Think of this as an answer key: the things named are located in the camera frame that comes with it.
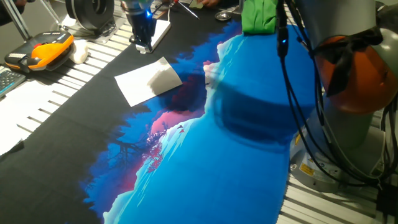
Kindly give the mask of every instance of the black cable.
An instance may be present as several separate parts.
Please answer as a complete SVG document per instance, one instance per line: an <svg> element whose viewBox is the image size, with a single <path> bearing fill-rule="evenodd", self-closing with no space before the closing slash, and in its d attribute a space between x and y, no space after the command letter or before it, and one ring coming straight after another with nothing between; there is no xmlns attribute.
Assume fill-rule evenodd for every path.
<svg viewBox="0 0 398 224"><path fill-rule="evenodd" d="M384 175L384 177L381 177L381 178L379 178L379 179L377 179L377 180L372 180L372 181L366 182L365 184L352 184L352 183L349 183L349 182L347 182L347 181L337 179L336 177L334 177L334 176L332 176L331 174L329 174L324 168L322 168L322 167L320 166L320 164L319 164L319 162L317 161L316 157L312 154L312 152L311 152L311 150L310 150L310 148L309 148L309 146L308 146L308 142L305 140L305 136L303 135L303 132L302 132L302 130L301 130L301 128L300 128L300 123L299 123L299 120L298 120L298 118L297 118L296 112L295 112L295 110L294 110L294 106L293 106L293 102L292 102L292 96L294 95L294 92L293 92L293 89L291 88L291 85L289 84L289 78L288 78L288 76L287 76L287 71L286 71L286 66L285 66L285 59L284 59L284 58L281 58L281 59L280 59L280 63L281 63L281 65L282 65L282 72L283 72L284 78L285 78L285 85L286 85L286 90L287 90L287 94L288 94L289 106L290 106L290 109L292 110L293 117L294 117L294 121L295 121L295 123L296 123L296 125L297 125L297 127L298 127L298 133L300 134L300 137L301 137L301 139L302 139L302 141L303 141L303 144L304 144L305 148L307 149L307 152L310 154L311 158L313 159L315 165L316 165L325 175L327 175L327 176L330 177L331 179L333 179L333 180L335 180L335 181L337 181L337 182L339 182L339 183L341 183L341 184L344 184L344 185L347 185L347 186L352 186L352 187L365 187L365 186L372 186L372 187L373 187L374 185L379 184L380 181L382 181L382 180L386 179L387 177L389 177L389 176L392 174L392 173L391 173L391 170L389 170L388 173ZM395 139L394 147L397 148L395 136L393 135L392 138Z"/></svg>
<svg viewBox="0 0 398 224"><path fill-rule="evenodd" d="M284 12L284 11L281 12L280 10L278 11L278 8L277 8L277 12L278 12L278 14L279 14L279 20L280 20L280 21L283 21L283 20L286 21L286 18L287 18L287 17L286 17L286 15L285 15L285 12ZM385 178L387 178L388 176L390 176L391 171L393 171L393 172L395 171L395 167L396 167L396 165L398 165L398 158L397 158L397 156L394 156L394 157L397 158L397 159L394 159L393 166L392 166L392 167L389 167L390 169L385 169L385 174L382 175L381 178L379 178L379 179L377 179L377 180L368 181L368 182L365 182L363 179L360 179L360 178L356 177L356 175L351 174L351 171L349 171L349 169L344 169L343 167L339 167L339 166L335 163L335 165L336 165L337 167L339 167L341 170L345 171L345 172L346 172L347 174L349 174L352 178L357 179L358 181L361 181L361 182L364 182L364 183L365 183L365 184L351 184L351 183L349 183L349 182L345 182L345 181L342 181L342 180L338 180L338 179L336 179L335 177L333 177L332 175L330 175L327 171L325 171L322 167L320 167L319 163L317 162L317 160L316 160L316 159L314 158L314 156L312 155L312 152L309 150L307 141L304 139L304 136L303 136L303 134L302 134L301 127L300 127L300 123L299 123L299 121L298 121L298 119L297 119L297 115L296 115L296 113L295 113L294 106L293 106L293 104L292 104L292 96L293 96L293 99L295 100L295 103L296 103L296 105L297 105L298 112L299 112L300 116L302 117L302 119L303 119L303 121L304 121L304 125L305 125L305 127L306 127L306 129L307 129L308 136L309 136L310 139L313 141L314 145L316 145L316 147L318 148L318 150L321 151L321 152L324 154L324 156L328 157L328 156L320 149L320 147L317 146L317 143L316 143L316 142L314 141L314 139L312 138L312 134L310 133L310 130L309 130L309 128L308 128L308 125L307 125L307 122L306 122L305 118L303 117L302 110L301 110L300 105L299 105L299 103L298 103L298 101L297 101L297 98L295 97L294 91L293 91L293 89L292 89L292 86L291 86L291 84L290 84L289 78L288 78L288 76L287 76L287 71L286 71L286 67L285 67L285 56L287 55L287 47L288 47L288 45L283 45L283 44L281 44L281 40L283 40L283 43L286 42L286 39L288 38L288 34L287 34L287 32L280 32L281 30L284 31L283 28L285 29L285 27L283 27L283 26L279 26L279 28L278 28L278 55L279 55L279 57L280 57L280 59L281 59L282 71L283 71L283 73L284 73L285 84L286 84L287 93L288 93L288 99L289 99L289 105L290 105L290 109L291 109L292 112L293 112L293 115L294 115L294 118L295 118L295 122L296 122L296 125L297 125L297 128L298 128L298 131L299 131L299 133L300 133L300 136L301 136L301 138L302 138L302 141L303 141L303 143L304 143L304 145L305 145L305 147L306 147L308 153L309 153L310 156L313 158L315 165L317 165L317 167L318 167L322 172L324 172L327 176L329 176L329 177L331 177L332 179L334 179L335 181L338 181L338 182L340 182L340 183L342 183L342 184L345 184L345 185L350 185L350 186L355 186L355 187L363 187L363 186L378 184L378 183L381 181L381 179L385 179ZM314 58L312 57L312 54L311 54L311 53L310 53L310 57L313 59L315 74L316 74L316 77L317 77L317 78L315 79L315 98L318 98L318 99L320 100L320 104L321 104L321 106L323 107L323 102L322 102L322 99L323 99L323 98L322 98L322 88L321 88L321 85L320 85L320 80L318 79L318 78L319 78L318 70L317 70L317 68L316 68L316 63L315 63L315 60L314 60ZM392 138L395 139L393 142L396 143L395 134L393 135ZM398 147L397 147L396 144L394 144L394 151L397 151L397 152L398 152Z"/></svg>
<svg viewBox="0 0 398 224"><path fill-rule="evenodd" d="M316 86L316 89L315 89L315 93L316 93L316 95L315 95L315 109L316 109L316 111L317 111L317 115L318 115L319 122L320 122L320 124L323 126L323 125L324 125L323 114L322 114L322 112L319 110L319 107L318 107L318 102L319 102L319 105L321 105L321 107L323 108L322 86L321 86L321 84L320 84L320 79L319 79L320 76L319 76L318 68L317 68L317 65L316 65L315 58L314 58L313 50L312 50L312 48L311 48L311 43L310 43L310 40L309 40L308 36L306 35L306 33L305 33L305 31L304 31L304 27L303 27L303 25L302 25L302 23L301 23L301 17L300 17L300 14L299 14L298 11L297 11L297 8L294 6L294 4L293 4L293 2L292 2L291 0L286 0L286 2L287 2L287 6L288 6L288 8L289 8L289 10L290 10L290 12L291 12L291 14L292 14L292 17L293 17L295 23L297 24L298 29L300 30L300 33L302 34L304 40L306 41L306 46L308 47L308 48L307 48L308 54L309 54L309 56L310 56L310 58L312 59L312 62L313 62L314 75L315 75L315 86ZM300 115L301 115L303 121L305 121L305 118L303 117L302 113L300 113ZM322 149L322 148L317 144L317 142L314 140L314 138L313 138L311 132L309 132L308 136L310 137L311 141L314 143L315 147L316 147L316 148L317 148L329 161L331 161L332 163L334 163L338 168L340 168L341 170L343 170L344 172L346 172L346 173L347 173L348 175L350 175L352 178L354 178L354 179L356 179L356 180L358 180L358 181L361 181L361 182L364 182L364 181L365 181L364 179L358 177L358 175L352 173L352 171L350 171L350 169L349 169L348 167L345 167L345 164L344 164L344 163L338 164L338 163L335 162L334 159L332 159L327 153L325 153L325 152L323 151L323 149ZM325 135L324 135L324 138L325 138L326 145L328 146L328 149L329 149L330 153L332 154L332 156L333 156L335 159L339 158L338 155L335 154L334 151L331 149L331 144L328 142L328 140L327 140L327 138L326 138Z"/></svg>

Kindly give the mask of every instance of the metal pole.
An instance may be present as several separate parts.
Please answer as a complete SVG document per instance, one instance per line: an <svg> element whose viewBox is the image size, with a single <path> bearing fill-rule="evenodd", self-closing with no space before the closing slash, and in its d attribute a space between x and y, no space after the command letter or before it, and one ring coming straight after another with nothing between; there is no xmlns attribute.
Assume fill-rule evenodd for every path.
<svg viewBox="0 0 398 224"><path fill-rule="evenodd" d="M57 23L58 27L62 27L61 25L61 19L58 17L57 13L54 11L52 8L49 0L41 0L44 8L50 13L50 15L53 17L55 22Z"/></svg>
<svg viewBox="0 0 398 224"><path fill-rule="evenodd" d="M1 2L7 9L8 14L10 15L22 38L25 40L25 42L27 42L29 39L32 38L32 36L29 34L25 21L19 13L17 6L13 3L12 0L1 0Z"/></svg>

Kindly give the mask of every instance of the cable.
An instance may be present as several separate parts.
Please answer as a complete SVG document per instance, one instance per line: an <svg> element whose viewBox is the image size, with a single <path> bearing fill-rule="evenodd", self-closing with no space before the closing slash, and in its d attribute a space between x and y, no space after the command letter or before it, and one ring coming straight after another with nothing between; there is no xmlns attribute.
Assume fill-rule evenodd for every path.
<svg viewBox="0 0 398 224"><path fill-rule="evenodd" d="M326 125L329 127L329 132L330 132L331 136L333 137L333 140L336 142L337 148L340 150L340 153L344 156L345 160L350 164L350 166L351 166L352 168L356 169L361 175L363 175L363 176L365 176L365 177L367 177L367 178L369 178L369 179L379 179L379 178L381 177L382 173L381 173L378 177L372 177L372 176L370 176L370 175L365 174L365 173L362 172L360 169L358 169L353 163L351 163L351 161L347 158L346 154L344 153L344 150L341 149L340 144L338 143L337 138L336 138L336 136L335 136L333 130L331 129L330 123L328 122L326 116L324 116L323 118L324 118L324 120L325 120L325 122L326 122ZM384 146L385 146L385 143L383 143L383 147L382 147L383 150L382 150L382 152L381 152L381 157L382 157L383 163L384 163L384 159L383 159L383 155L384 155Z"/></svg>
<svg viewBox="0 0 398 224"><path fill-rule="evenodd" d="M288 5L288 7L289 7L289 9L290 9L290 12L292 13L292 17L293 17L293 19L295 20L295 23L297 24L298 29L300 30L301 34L303 35L303 38L305 39L305 44L306 44L306 46L308 47L308 48L307 48L308 53L309 53L309 55L310 55L310 58L311 58L312 61L313 61L314 75L315 75L315 109L316 109L316 111L317 111L317 115L318 115L319 122L320 122L320 124L321 124L321 126L322 126L322 128L323 128L323 130L324 130L325 127L324 127L323 115L321 114L321 112L320 112L320 110L319 110L319 105L320 105L321 107L323 107L322 86L321 86L321 83L320 83L320 79L319 79L320 76L319 76L318 69L317 69L317 65L316 65L316 62L315 62L313 50L312 50L312 48L311 48L311 46L310 46L310 40L309 40L309 38L307 37L307 35L306 35L305 31L304 31L304 27L303 27L303 25L302 25L302 23L301 23L301 18L300 18L300 15L299 15L299 13L298 13L296 7L294 6L294 4L293 4L293 2L292 2L291 0L286 0L286 2L288 3L287 5ZM297 40L298 40L299 42L300 42L300 41L304 42L304 41L301 40L301 38L299 38L299 37L297 38ZM303 117L303 114L302 114L302 111L299 111L299 113L300 113L300 116L302 117L302 120L304 121L304 124L306 124L305 118ZM330 153L332 154L332 156L333 156L335 159L337 159L337 158L338 158L338 155L335 154L334 151L331 149L331 141L330 141L330 139L328 138L328 136L326 135L327 132L324 131L323 133L324 133L326 145L328 146L328 149L329 149ZM329 161L331 161L332 163L334 163L335 166L337 166L338 168L340 168L341 170L343 170L344 172L346 172L346 173L347 173L348 175L350 175L352 178L354 178L354 179L356 179L356 180L358 180L358 181L364 182L364 180L363 180L362 178L360 178L360 177L358 177L356 174L352 173L352 172L350 171L349 167L344 167L344 166L345 166L344 163L341 163L341 164L339 165L337 162L334 161L334 159L332 159L328 154L326 154L326 153L322 150L322 148L317 144L317 142L314 140L314 138L313 138L313 136L312 136L312 134L311 134L310 131L309 131L309 133L308 133L308 136L310 137L312 143L314 143L315 147L316 147L316 148L317 148Z"/></svg>
<svg viewBox="0 0 398 224"><path fill-rule="evenodd" d="M302 130L301 130L301 127L300 127L300 123L299 123L299 121L298 121L298 119L297 119L297 115L296 115L296 112L295 112L295 110L294 110L294 106L293 106L293 103L292 103L292 97L293 97L293 99L294 99L294 101L295 101L295 104L297 105L297 110L298 110L300 116L302 117L302 119L303 119L303 121L304 121L304 125L305 125L305 127L306 127L306 129L307 129L308 136L309 136L310 139L313 141L314 145L318 148L318 150L322 152L322 150L320 149L320 147L317 145L317 143L316 143L316 142L314 141L314 139L312 138L312 134L311 134L311 132L310 132L310 130L309 130L309 128L308 128L308 125L307 125L307 122L306 122L305 118L303 117L302 110L301 110L300 105L299 105L299 103L298 103L298 101L297 101L297 98L295 97L294 91L293 91L293 89L292 89L292 86L291 86L291 84L290 84L289 78L288 78L288 76L287 76L287 71L286 71L286 67L285 67L285 56L287 55L287 46L288 46L288 45L287 45L287 43L288 43L287 38L288 38L288 33L286 32L286 27L283 27L283 25L286 24L286 23L284 23L284 22L286 22L286 15L285 15L285 12L284 12L284 11L281 11L281 10L280 10L280 4L277 5L277 13L278 13L278 18L279 18L278 45L277 45L277 47L278 47L278 56L280 57L280 61L281 61L281 65L282 65L282 71L283 71L283 73L284 73L284 78L285 78L285 84L286 84L286 89L287 89L287 93L288 93L288 99L289 99L290 109L291 109L292 112L293 112L294 120L295 120L295 122L296 122L296 125L297 125L297 128L298 128L299 134L300 134L300 136L301 136L301 138L302 138L302 141L303 141L303 143L304 143L304 145L305 145L305 147L306 147L308 153L310 154L310 156L311 156L312 159L314 160L315 165L316 165L323 173L325 173L325 175L327 175L328 177L332 178L333 180L338 181L338 182L340 182L340 183L342 183L342 184L345 184L345 185L350 185L350 186L355 186L355 187L363 187L363 186L367 186L367 185L379 184L380 181L381 181L380 179L377 179L377 180L374 180L374 181L365 182L363 179L358 178L358 177L355 177L355 175L351 174L351 171L349 171L349 169L346 170L346 169L344 169L343 167L340 168L337 164L335 164L335 165L338 166L341 170L343 170L343 171L345 171L347 174L349 174L352 178L357 179L358 181L364 182L365 184L351 184L351 183L349 183L349 182L345 182L345 181L342 181L342 180L338 180L338 179L336 179L335 177L333 177L332 175L330 175L327 171L325 171L325 170L319 165L319 163L317 162L317 160L316 160L315 157L313 156L312 152L309 150L307 141L305 140L305 138L304 138L304 136L303 136L303 133L302 133ZM306 39L307 43L309 43L308 37L306 37L306 35L305 35L305 33L304 33L303 29L302 29L302 25L301 25L301 27L299 26L299 29L300 29L300 31L302 32L303 38ZM311 48L309 48L309 52L310 52L310 57L313 59L313 54L312 54ZM317 75L317 77L319 77L318 70L317 70L317 68L316 68L316 63L315 63L315 60L314 60L314 59L313 59L313 63L314 63L315 74ZM321 85L320 85L320 81L317 80L317 79L315 80L315 98L319 98L320 104L321 104L321 106L323 107L323 102L322 102L322 99L323 99L323 98L322 98L322 88L321 88ZM319 115L318 117L319 117L320 120L321 120L321 117L323 117L323 115L320 114L319 112L318 112L318 115ZM383 173L383 177L382 177L383 179L385 179L385 178L387 178L388 176L390 176L390 174L393 173L393 172L395 171L395 167L398 165L398 157L397 157L398 147L397 147L397 144L396 144L396 143L397 143L397 140L396 140L396 136L395 136L395 130L394 130L394 134L392 134L392 138L393 138L393 146L394 146L394 152L395 152L395 153L394 153L394 162L393 162L392 167L389 167L389 169L388 169L388 170L385 170L385 172Z"/></svg>
<svg viewBox="0 0 398 224"><path fill-rule="evenodd" d="M169 4L169 11L167 12L167 22L170 22L170 9L172 8L172 1Z"/></svg>

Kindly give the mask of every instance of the green cloth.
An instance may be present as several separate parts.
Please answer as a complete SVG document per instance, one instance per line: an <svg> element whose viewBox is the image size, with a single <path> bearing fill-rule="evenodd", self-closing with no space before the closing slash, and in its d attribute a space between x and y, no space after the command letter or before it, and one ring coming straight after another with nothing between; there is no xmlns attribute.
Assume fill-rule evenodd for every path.
<svg viewBox="0 0 398 224"><path fill-rule="evenodd" d="M273 34L278 0L246 0L243 4L242 31L249 34Z"/></svg>

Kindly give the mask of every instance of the keyboard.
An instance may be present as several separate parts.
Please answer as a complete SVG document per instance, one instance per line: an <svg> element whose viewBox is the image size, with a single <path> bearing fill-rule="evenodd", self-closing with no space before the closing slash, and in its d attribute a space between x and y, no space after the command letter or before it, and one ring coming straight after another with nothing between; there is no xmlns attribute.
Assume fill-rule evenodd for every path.
<svg viewBox="0 0 398 224"><path fill-rule="evenodd" d="M5 96L13 88L17 87L25 80L25 76L4 69L0 72L0 98Z"/></svg>

